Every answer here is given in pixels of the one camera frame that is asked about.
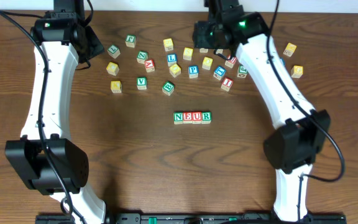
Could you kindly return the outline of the green R block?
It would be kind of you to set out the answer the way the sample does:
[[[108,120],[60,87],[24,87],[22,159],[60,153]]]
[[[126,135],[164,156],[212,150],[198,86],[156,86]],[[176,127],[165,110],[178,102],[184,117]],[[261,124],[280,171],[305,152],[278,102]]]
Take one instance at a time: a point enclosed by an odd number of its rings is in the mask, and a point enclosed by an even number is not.
[[[211,112],[210,111],[202,112],[201,115],[202,115],[202,120],[201,120],[202,124],[211,123],[212,117],[211,117]]]

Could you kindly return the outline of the green N block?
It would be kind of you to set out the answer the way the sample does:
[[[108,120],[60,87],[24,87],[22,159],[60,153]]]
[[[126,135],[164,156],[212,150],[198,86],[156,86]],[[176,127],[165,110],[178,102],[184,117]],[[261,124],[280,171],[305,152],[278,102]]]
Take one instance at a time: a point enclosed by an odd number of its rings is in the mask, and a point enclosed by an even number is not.
[[[174,122],[174,124],[183,124],[183,113],[182,112],[174,112],[173,122]]]

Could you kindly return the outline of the red E block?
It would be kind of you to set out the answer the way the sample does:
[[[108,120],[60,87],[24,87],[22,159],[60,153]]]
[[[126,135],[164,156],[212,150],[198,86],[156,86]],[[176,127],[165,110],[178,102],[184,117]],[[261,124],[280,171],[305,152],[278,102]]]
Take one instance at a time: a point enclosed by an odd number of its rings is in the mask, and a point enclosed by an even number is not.
[[[183,112],[183,123],[184,124],[193,123],[192,112]]]

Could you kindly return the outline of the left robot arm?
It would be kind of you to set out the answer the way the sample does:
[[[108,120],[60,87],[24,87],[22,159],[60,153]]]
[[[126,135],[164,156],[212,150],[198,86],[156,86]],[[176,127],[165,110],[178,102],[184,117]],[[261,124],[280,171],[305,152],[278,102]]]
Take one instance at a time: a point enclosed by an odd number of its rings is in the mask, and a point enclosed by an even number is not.
[[[20,139],[5,153],[28,189],[59,201],[63,217],[37,223],[110,223],[107,206],[88,183],[88,156],[71,142],[69,110],[74,72],[104,51],[83,11],[61,9],[36,20],[35,80]]]

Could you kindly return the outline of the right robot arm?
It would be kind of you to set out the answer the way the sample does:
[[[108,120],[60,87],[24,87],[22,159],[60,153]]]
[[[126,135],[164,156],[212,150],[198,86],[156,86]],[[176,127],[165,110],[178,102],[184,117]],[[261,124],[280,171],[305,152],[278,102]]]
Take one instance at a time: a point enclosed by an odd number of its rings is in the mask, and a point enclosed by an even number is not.
[[[331,119],[316,111],[300,93],[281,63],[270,27],[258,12],[209,16],[195,23],[196,48],[229,49],[249,71],[267,106],[275,129],[264,141],[264,153],[275,169],[274,219],[312,223],[306,208],[308,180]]]

